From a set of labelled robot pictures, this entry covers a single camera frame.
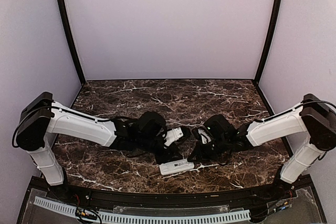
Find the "white remote control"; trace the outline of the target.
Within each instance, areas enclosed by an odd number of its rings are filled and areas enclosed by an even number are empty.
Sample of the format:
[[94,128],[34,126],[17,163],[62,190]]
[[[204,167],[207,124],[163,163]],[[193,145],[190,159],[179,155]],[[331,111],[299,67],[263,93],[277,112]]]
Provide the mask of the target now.
[[191,169],[174,169],[173,162],[174,161],[159,165],[161,175],[165,176],[191,170]]

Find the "white battery compartment cover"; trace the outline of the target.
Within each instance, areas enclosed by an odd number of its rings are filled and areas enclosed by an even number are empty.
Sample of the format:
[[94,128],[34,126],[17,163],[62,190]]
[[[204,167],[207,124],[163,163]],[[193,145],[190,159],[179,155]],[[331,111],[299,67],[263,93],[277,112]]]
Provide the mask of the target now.
[[174,161],[173,162],[173,168],[174,169],[193,169],[194,168],[194,163],[189,162],[187,159],[182,159],[179,161]]

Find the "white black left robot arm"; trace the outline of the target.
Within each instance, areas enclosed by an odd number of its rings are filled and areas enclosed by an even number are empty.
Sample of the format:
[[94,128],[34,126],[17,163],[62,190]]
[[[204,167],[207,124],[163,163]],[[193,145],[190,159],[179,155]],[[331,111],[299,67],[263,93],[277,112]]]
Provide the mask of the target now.
[[142,150],[152,153],[158,164],[180,159],[177,142],[188,136],[188,130],[168,129],[166,120],[153,111],[138,119],[126,116],[102,119],[70,109],[43,92],[20,115],[12,136],[12,146],[25,150],[63,201],[74,197],[66,182],[66,173],[58,164],[47,140],[47,134],[80,138],[112,150]]

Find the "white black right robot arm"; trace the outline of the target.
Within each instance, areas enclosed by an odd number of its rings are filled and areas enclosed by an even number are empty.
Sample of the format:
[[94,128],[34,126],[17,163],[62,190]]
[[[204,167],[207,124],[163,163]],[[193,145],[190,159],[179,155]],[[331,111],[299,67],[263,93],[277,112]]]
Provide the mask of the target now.
[[268,188],[273,200],[280,199],[299,175],[315,160],[335,148],[335,105],[308,93],[292,108],[265,119],[235,128],[221,114],[210,117],[192,130],[196,145],[189,162],[217,159],[224,152],[241,152],[287,135],[306,132],[308,136],[279,173],[279,180]]

